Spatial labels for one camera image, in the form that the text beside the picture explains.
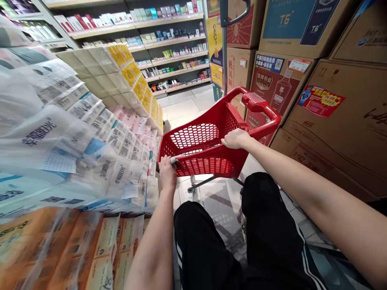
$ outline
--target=bottle image on box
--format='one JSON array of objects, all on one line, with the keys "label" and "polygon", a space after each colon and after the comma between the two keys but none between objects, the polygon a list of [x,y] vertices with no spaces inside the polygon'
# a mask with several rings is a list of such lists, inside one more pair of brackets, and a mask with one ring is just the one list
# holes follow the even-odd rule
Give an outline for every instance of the bottle image on box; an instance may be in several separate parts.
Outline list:
[{"label": "bottle image on box", "polygon": [[270,102],[270,106],[277,112],[281,110],[282,105],[291,89],[290,77],[292,72],[292,70],[287,69],[282,80],[278,81],[275,85],[274,97]]}]

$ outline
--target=metal cart leg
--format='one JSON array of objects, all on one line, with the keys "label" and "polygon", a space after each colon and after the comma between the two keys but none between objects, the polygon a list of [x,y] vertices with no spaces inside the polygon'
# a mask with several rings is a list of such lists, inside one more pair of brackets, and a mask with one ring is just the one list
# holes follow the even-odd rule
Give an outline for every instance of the metal cart leg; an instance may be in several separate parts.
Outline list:
[{"label": "metal cart leg", "polygon": [[203,184],[206,184],[206,183],[208,183],[208,182],[210,182],[210,181],[212,181],[214,179],[215,179],[215,177],[212,176],[212,177],[210,177],[210,178],[208,178],[208,179],[206,179],[206,180],[204,180],[204,181],[202,181],[200,183],[193,184],[191,187],[188,188],[188,193],[193,193],[196,188],[198,188],[199,186],[202,186]]}]

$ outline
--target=person's hand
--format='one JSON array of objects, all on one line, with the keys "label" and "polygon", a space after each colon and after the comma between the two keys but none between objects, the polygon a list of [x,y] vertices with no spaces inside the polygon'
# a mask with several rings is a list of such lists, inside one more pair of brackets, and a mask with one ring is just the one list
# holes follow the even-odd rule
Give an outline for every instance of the person's hand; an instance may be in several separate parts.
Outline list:
[{"label": "person's hand", "polygon": [[221,139],[222,144],[231,149],[240,149],[250,140],[250,135],[242,129],[235,129],[227,133],[227,135]]},{"label": "person's hand", "polygon": [[176,171],[171,164],[171,157],[167,155],[161,157],[161,161],[158,166],[160,168],[160,181],[162,189],[175,193],[177,177]]}]

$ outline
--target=yellow sign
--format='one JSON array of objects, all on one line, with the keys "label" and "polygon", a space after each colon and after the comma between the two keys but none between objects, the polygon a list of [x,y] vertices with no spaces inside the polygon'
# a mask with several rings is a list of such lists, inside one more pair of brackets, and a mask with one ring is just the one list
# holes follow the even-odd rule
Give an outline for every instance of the yellow sign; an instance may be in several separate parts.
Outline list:
[{"label": "yellow sign", "polygon": [[207,37],[210,62],[223,67],[223,39],[219,17],[211,17],[207,19]]},{"label": "yellow sign", "polygon": [[211,80],[223,88],[223,68],[219,65],[210,63],[211,68]]}]

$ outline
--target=shopping cart wheel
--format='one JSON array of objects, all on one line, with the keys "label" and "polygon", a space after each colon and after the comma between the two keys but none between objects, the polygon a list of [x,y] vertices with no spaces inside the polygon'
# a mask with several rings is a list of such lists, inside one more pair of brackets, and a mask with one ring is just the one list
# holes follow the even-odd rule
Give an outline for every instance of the shopping cart wheel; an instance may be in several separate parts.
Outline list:
[{"label": "shopping cart wheel", "polygon": [[191,187],[188,187],[187,191],[188,193],[194,193],[196,190],[196,183],[194,183]]}]

